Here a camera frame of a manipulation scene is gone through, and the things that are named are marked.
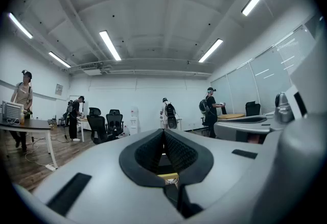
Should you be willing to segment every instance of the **gray shirt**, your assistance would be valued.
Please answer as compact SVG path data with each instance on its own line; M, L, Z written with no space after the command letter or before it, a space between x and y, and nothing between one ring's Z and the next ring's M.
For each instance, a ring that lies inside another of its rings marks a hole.
M15 100L15 103L18 103L18 104L23 104L24 105L24 109L26 109L27 107L27 100L32 100L33 99L33 90L31 88L30 90L30 96L29 96L29 88L30 86L24 86L24 84L21 84L20 86L20 83L17 83L16 84L16 90L14 92L14 94L17 94L16 95L16 100Z

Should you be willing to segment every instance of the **power strip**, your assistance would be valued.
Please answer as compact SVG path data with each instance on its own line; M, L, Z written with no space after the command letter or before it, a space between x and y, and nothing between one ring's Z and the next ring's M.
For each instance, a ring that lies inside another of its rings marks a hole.
M51 171L55 171L55 170L56 170L55 167L53 167L53 166L51 166L51 165L49 165L49 164L47 164L45 167L46 167L47 169L51 170Z

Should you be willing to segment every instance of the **air vent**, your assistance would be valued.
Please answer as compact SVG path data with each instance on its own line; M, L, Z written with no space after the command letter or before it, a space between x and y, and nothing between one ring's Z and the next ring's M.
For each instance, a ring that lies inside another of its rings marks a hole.
M94 63L81 65L81 69L94 69L94 68L96 68L96 65Z

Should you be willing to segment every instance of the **black pants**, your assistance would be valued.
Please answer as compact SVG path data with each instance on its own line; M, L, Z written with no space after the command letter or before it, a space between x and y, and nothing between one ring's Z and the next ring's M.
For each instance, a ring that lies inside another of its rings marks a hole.
M214 125L217 122L217 116L215 116L215 115L207 116L206 122L208 123L209 131L210 131L209 137L215 139L216 134L215 134L215 131L214 131Z
M26 149L26 132L19 132L20 137L17 132L9 131L11 136L14 137L15 141L21 141L21 147Z
M77 119L72 116L69 117L69 137L71 139L77 138Z

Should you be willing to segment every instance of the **black shirt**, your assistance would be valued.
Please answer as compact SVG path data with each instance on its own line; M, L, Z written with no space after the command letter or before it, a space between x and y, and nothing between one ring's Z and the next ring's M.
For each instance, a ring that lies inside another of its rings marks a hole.
M79 111L79 109L80 109L80 103L78 102L78 100L75 100L73 102L73 110L71 112L73 118L75 119L77 118L77 112Z
M208 115L209 116L214 115L217 117L217 109L213 107L213 104L216 103L215 98L211 95L211 96L207 96L205 100L206 100L206 104L210 108L210 112L208 113Z

